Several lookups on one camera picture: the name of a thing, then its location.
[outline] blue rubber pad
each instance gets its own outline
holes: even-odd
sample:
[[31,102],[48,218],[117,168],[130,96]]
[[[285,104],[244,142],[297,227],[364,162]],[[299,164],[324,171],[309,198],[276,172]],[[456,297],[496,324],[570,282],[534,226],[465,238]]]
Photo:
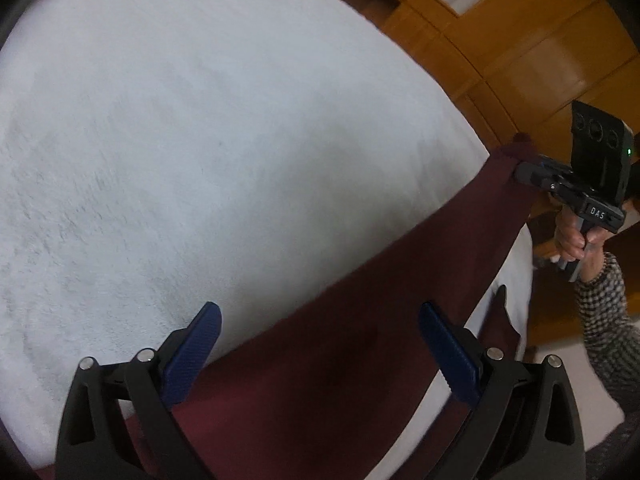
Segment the blue rubber pad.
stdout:
[[187,398],[221,330],[220,307],[209,301],[191,321],[182,344],[164,368],[160,398],[167,408]]
[[420,308],[420,333],[454,396],[474,408],[480,401],[479,370],[431,303]]

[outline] wrist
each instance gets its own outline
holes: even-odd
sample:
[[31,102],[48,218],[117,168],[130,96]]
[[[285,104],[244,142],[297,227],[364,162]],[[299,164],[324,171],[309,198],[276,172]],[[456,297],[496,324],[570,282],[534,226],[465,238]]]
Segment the wrist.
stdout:
[[582,264],[582,269],[580,270],[580,280],[583,283],[588,283],[591,280],[595,280],[602,272],[603,267],[604,248],[598,247],[594,249],[593,252],[589,252],[585,256],[584,263]]

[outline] silver screw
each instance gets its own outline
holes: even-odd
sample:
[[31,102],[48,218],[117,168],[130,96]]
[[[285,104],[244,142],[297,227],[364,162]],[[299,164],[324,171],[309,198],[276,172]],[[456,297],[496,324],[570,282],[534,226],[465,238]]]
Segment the silver screw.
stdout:
[[156,356],[156,351],[153,348],[143,348],[136,354],[136,359],[141,363],[148,363]]
[[93,357],[84,357],[80,359],[80,362],[78,363],[78,368],[80,368],[81,370],[88,370],[93,365],[94,365]]
[[504,358],[504,352],[499,348],[491,347],[486,351],[486,356],[494,361],[501,361]]
[[553,368],[559,368],[562,366],[562,359],[557,355],[549,355],[546,358],[546,362],[552,365]]

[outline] black and white sweater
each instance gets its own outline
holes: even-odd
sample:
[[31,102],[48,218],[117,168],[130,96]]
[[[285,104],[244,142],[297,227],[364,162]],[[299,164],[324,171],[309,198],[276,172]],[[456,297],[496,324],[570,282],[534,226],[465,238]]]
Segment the black and white sweater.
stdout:
[[605,253],[594,280],[578,281],[575,288],[589,361],[625,414],[624,422],[587,452],[587,480],[596,480],[640,427],[640,330],[626,312],[625,282],[613,254]]

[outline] fuzzy white bedspread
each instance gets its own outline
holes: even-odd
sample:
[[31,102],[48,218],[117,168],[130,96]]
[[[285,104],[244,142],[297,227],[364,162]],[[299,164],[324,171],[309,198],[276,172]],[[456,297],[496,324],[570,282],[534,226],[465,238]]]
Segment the fuzzy white bedspread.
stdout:
[[[215,358],[486,157],[438,84],[339,0],[36,1],[0,52],[0,417],[52,462],[82,356],[128,360],[211,300]],[[498,282],[522,332],[526,231]],[[428,428],[434,384],[369,480]]]

